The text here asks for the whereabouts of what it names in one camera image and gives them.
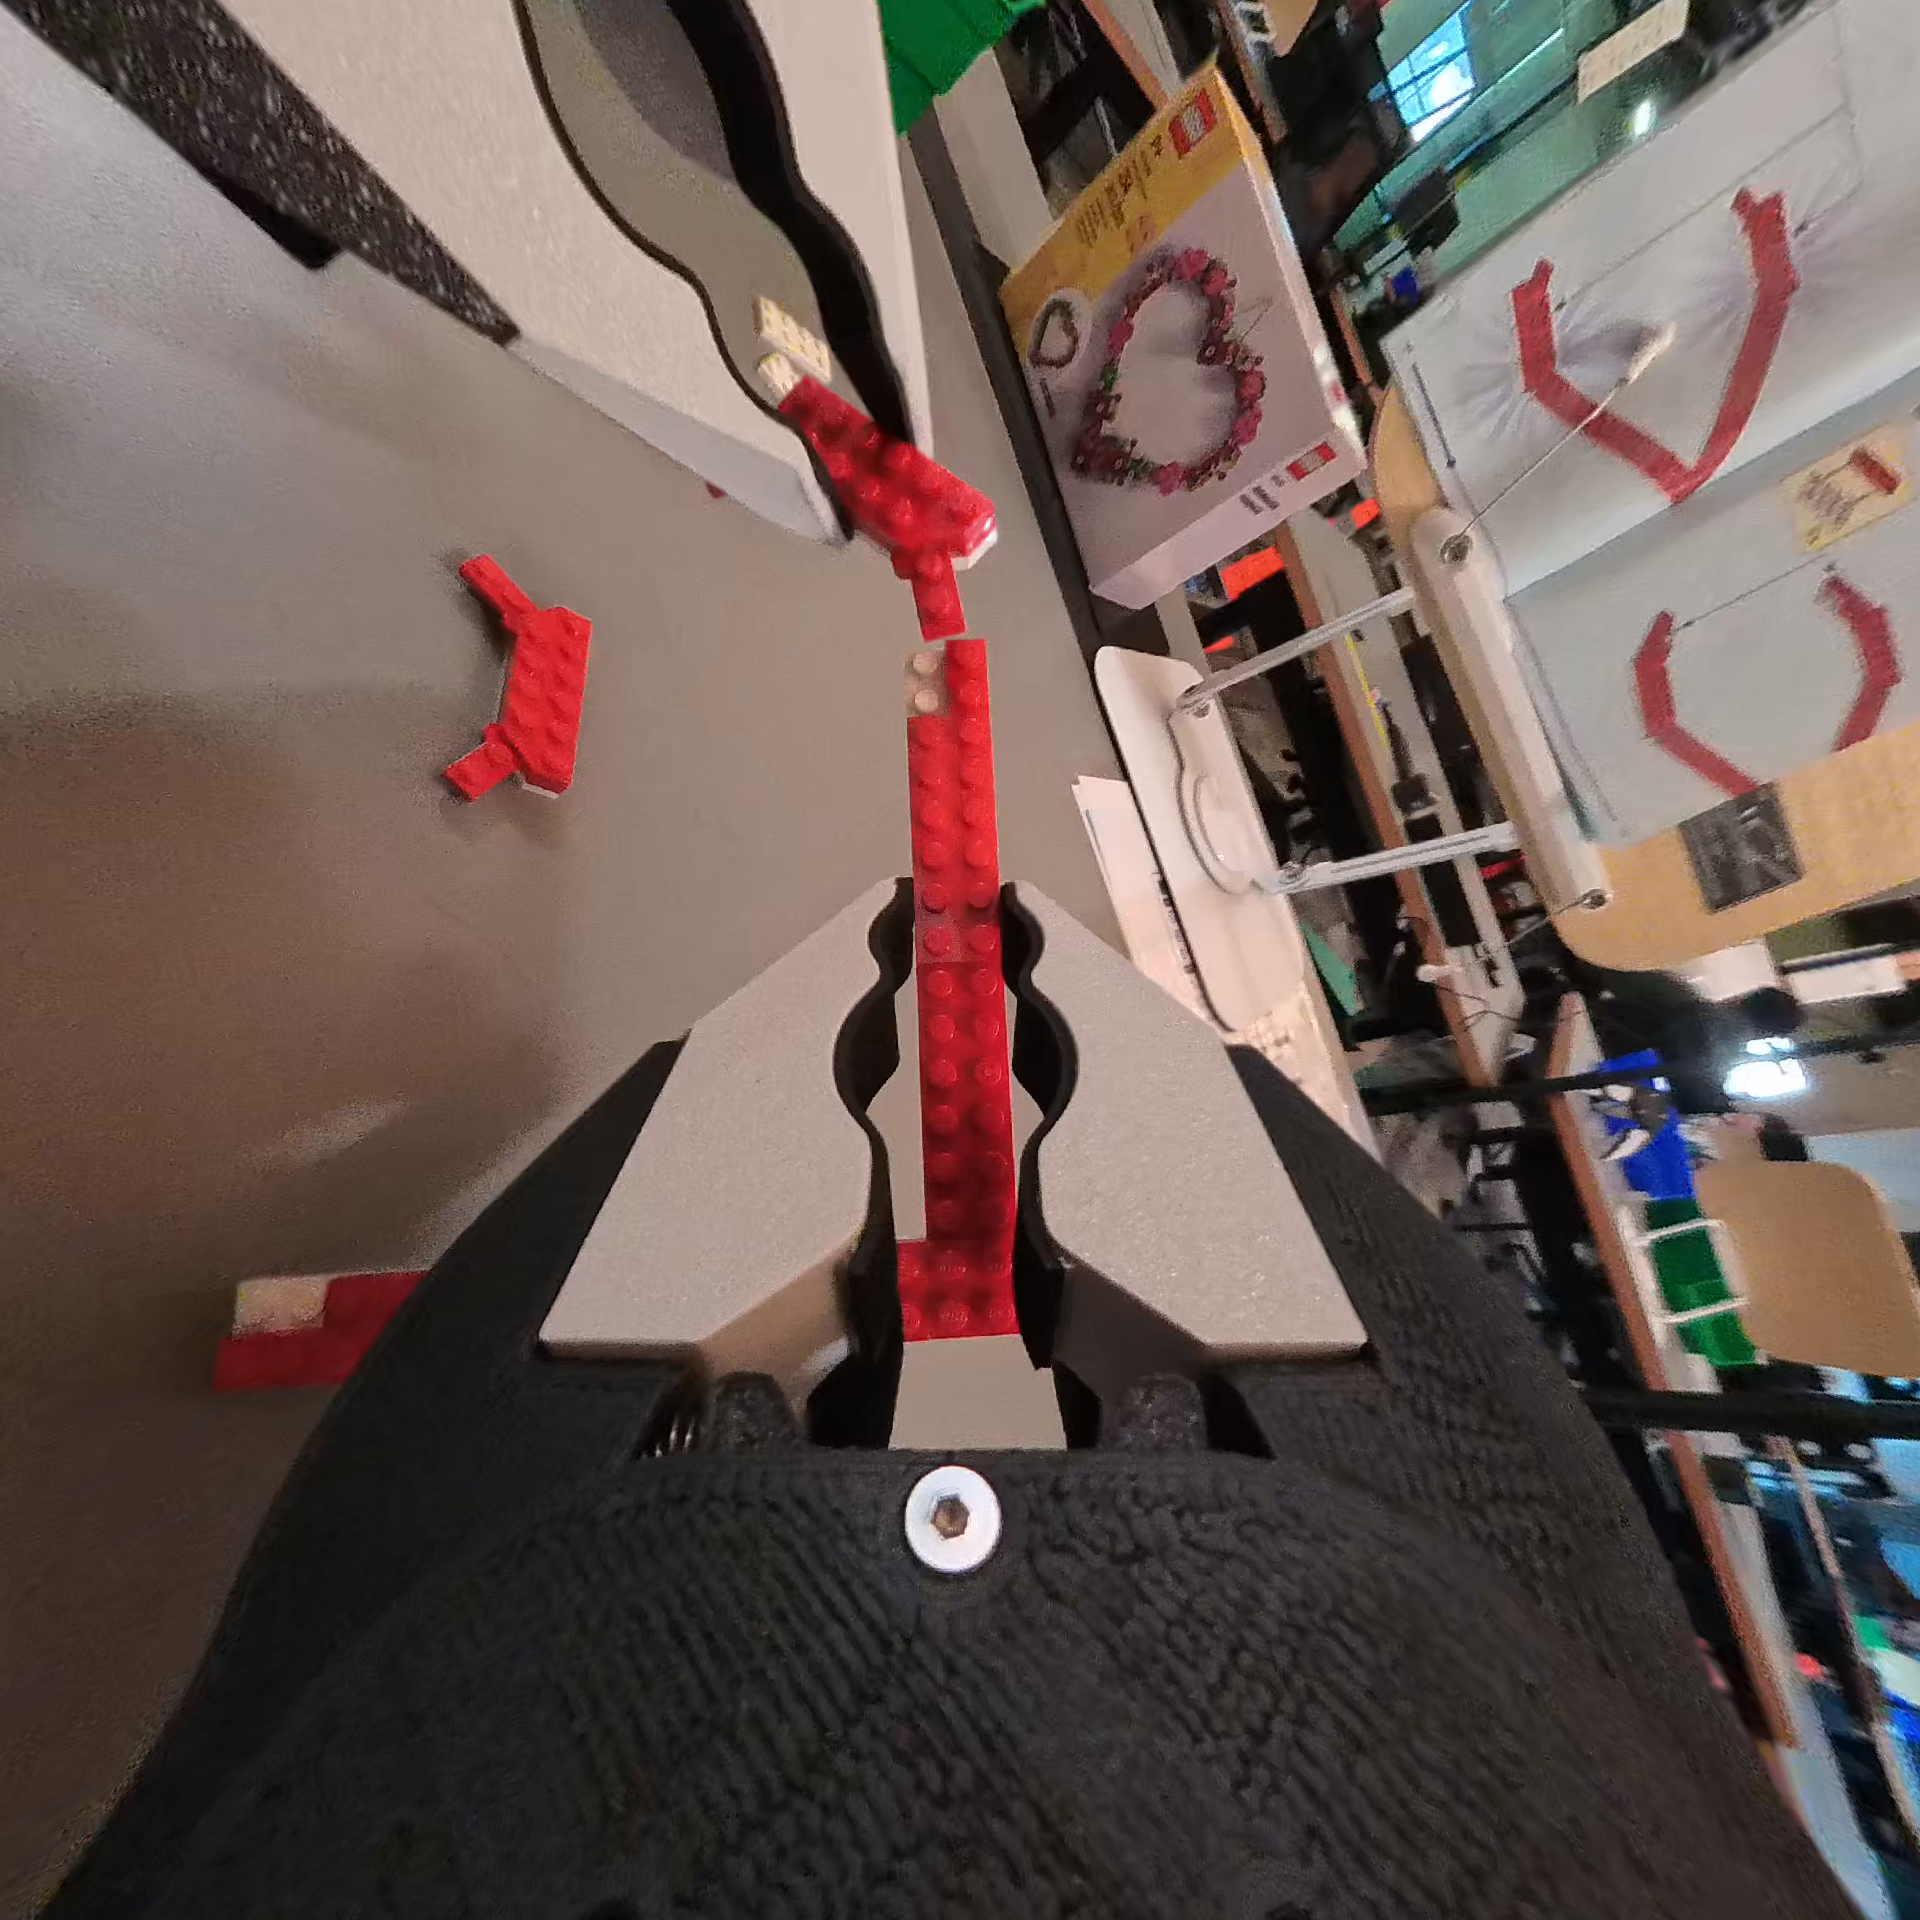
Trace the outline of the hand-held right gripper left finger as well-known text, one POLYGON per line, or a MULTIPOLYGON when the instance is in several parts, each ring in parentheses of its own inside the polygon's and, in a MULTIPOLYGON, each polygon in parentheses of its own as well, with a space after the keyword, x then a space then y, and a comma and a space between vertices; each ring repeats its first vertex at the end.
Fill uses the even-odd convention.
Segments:
POLYGON ((917 894, 881 877, 683 1030, 547 1355, 773 1375, 791 1395, 901 1355, 869 1106, 901 1076, 904 968, 917 894))

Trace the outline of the red L-shaped Lego assembly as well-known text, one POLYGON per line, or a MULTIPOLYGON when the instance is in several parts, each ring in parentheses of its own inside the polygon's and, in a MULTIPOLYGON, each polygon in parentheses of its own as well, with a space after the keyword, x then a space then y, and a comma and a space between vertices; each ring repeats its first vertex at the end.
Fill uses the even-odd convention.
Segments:
POLYGON ((1017 1332, 995 764, 994 663, 974 637, 929 644, 904 663, 904 862, 918 1239, 901 1243, 901 1338, 1017 1332))

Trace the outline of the green panel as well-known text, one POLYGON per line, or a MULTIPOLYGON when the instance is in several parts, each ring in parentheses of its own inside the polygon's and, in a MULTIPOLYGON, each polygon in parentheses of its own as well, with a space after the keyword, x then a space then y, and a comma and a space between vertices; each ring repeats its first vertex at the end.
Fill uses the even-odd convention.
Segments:
POLYGON ((890 131, 904 131, 1040 0, 881 0, 890 131))

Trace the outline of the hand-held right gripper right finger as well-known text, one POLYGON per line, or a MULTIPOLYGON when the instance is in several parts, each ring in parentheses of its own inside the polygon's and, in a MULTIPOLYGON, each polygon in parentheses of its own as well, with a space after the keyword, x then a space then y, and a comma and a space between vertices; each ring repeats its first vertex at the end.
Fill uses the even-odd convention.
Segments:
POLYGON ((1346 1362, 1362 1316, 1237 1048, 1040 886, 995 894, 1017 1136, 1015 1305, 1079 1381, 1346 1362))

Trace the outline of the white booth with red tape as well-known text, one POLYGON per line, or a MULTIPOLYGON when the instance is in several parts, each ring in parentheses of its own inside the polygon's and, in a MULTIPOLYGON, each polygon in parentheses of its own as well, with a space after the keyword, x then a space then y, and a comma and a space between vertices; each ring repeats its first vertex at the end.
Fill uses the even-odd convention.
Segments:
POLYGON ((1588 962, 1914 886, 1914 53, 1804 9, 1392 335, 1392 536, 1588 962))

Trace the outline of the green crate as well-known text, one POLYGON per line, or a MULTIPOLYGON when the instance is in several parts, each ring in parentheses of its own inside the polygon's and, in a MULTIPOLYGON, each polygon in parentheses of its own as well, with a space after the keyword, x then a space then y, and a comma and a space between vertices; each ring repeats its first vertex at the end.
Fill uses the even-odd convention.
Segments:
POLYGON ((1694 1203, 1644 1203, 1637 1249, 1656 1264, 1677 1338, 1711 1368, 1762 1368, 1762 1349, 1740 1321, 1748 1296, 1725 1222, 1711 1222, 1694 1203))

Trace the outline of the yellow and white lego box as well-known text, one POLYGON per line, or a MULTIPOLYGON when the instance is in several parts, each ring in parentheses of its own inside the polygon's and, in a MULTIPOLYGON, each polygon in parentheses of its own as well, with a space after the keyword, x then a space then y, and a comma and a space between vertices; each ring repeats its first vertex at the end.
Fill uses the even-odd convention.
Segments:
POLYGON ((1097 598, 1137 617, 1371 468, 1271 158, 1217 68, 995 308, 1097 598))

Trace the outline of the white paper sheet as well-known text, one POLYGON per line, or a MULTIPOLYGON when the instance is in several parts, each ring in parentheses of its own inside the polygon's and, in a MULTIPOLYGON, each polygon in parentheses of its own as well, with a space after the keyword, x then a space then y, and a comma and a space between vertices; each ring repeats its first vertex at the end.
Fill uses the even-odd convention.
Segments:
POLYGON ((1201 994, 1201 962, 1182 934, 1157 849, 1137 821, 1137 799, 1111 776, 1079 776, 1075 780, 1075 813, 1097 849, 1097 871, 1111 886, 1111 916, 1125 934, 1125 955, 1174 999, 1187 1008, 1201 1027, 1217 1027, 1218 1037, 1254 1048, 1271 1067, 1285 1067, 1306 1097, 1342 1106, 1351 1087, 1346 1053, 1334 1037, 1324 999, 1321 999, 1321 968, 1306 955, 1298 925, 1277 899, 1254 899, 1265 925, 1254 934, 1277 934, 1277 955, 1294 962, 1294 987, 1254 1010, 1254 1022, 1218 1022, 1201 994))

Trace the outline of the red and white lego wedge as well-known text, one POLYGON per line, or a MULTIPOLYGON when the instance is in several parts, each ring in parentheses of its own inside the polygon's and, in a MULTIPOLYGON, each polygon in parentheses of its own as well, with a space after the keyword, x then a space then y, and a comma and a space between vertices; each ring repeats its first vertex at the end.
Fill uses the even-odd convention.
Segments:
POLYGON ((929 461, 917 441, 890 441, 853 397, 827 388, 827 346, 784 300, 755 300, 755 379, 773 415, 803 431, 809 461, 853 536, 884 549, 890 582, 917 596, 929 644, 966 637, 953 575, 995 546, 995 510, 966 473, 929 461))

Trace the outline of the white stand with metal rods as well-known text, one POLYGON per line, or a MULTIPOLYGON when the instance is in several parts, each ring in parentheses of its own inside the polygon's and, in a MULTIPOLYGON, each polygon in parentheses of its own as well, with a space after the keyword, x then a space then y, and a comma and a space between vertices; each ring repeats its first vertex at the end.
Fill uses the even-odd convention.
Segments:
POLYGON ((1527 847, 1527 833, 1508 820, 1472 833, 1421 833, 1421 821, 1446 821, 1439 764, 1413 764, 1392 780, 1392 841, 1378 849, 1351 849, 1351 862, 1271 849, 1254 788, 1229 736, 1237 681, 1277 676, 1285 663, 1306 663, 1321 648, 1351 663, 1351 644, 1371 628, 1392 628, 1398 617, 1417 617, 1421 628, 1439 628, 1446 617, 1465 622, 1472 607, 1494 607, 1494 637, 1508 637, 1501 598, 1472 582, 1465 558, 1450 558, 1450 546, 1457 549, 1472 546, 1465 524, 1450 510, 1432 510, 1417 532, 1439 532, 1439 549, 1432 558, 1400 549, 1398 596, 1342 607, 1324 628, 1306 628, 1285 648, 1265 648, 1237 670, 1097 648, 1097 697, 1114 736, 1125 780, 1137 799, 1154 862, 1166 871, 1201 999, 1229 1030, 1252 1030, 1254 1022, 1306 999, 1306 929, 1294 908, 1306 894, 1400 877, 1421 869, 1465 877, 1472 862, 1521 849, 1552 908, 1615 899, 1605 869, 1581 841, 1527 847))

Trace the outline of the red and white lego block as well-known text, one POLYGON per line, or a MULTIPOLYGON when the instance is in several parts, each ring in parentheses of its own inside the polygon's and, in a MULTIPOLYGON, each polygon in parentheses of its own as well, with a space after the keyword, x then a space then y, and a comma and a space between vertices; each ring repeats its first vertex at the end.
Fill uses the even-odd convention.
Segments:
POLYGON ((425 1273, 241 1276, 207 1391, 336 1391, 374 1349, 425 1273))

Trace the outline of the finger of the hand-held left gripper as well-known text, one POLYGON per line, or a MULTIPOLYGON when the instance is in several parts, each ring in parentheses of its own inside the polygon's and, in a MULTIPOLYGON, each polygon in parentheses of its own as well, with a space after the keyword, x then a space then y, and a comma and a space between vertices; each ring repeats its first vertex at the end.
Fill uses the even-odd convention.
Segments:
POLYGON ((511 311, 511 359, 583 397, 600 416, 692 468, 738 510, 847 546, 847 516, 803 431, 738 365, 683 221, 715 212, 669 158, 652 239, 583 180, 547 75, 595 53, 581 9, 499 0, 236 0, 236 25, 297 83, 357 158, 448 242, 511 311))
POLYGON ((765 359, 918 441, 918 300, 881 9, 521 0, 521 66, 600 218, 675 271, 716 372, 765 359))

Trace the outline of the wooden chair back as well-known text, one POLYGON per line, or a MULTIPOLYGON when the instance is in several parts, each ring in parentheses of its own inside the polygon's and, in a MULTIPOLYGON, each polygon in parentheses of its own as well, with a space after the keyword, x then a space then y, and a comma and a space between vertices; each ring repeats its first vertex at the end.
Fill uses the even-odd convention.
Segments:
POLYGON ((1818 1162, 1711 1162, 1694 1211, 1729 1243, 1740 1326, 1766 1362, 1920 1375, 1920 1284, 1882 1197, 1818 1162))

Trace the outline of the red lego bracket piece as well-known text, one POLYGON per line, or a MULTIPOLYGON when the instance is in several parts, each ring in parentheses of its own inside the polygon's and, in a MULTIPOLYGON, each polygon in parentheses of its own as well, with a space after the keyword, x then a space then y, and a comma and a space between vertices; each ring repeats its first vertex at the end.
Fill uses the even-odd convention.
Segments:
POLYGON ((575 607, 538 607, 492 558, 469 558, 457 589, 492 617, 511 663, 492 722, 457 764, 440 766, 440 780, 457 800, 484 800, 499 780, 566 799, 581 766, 595 622, 575 607))

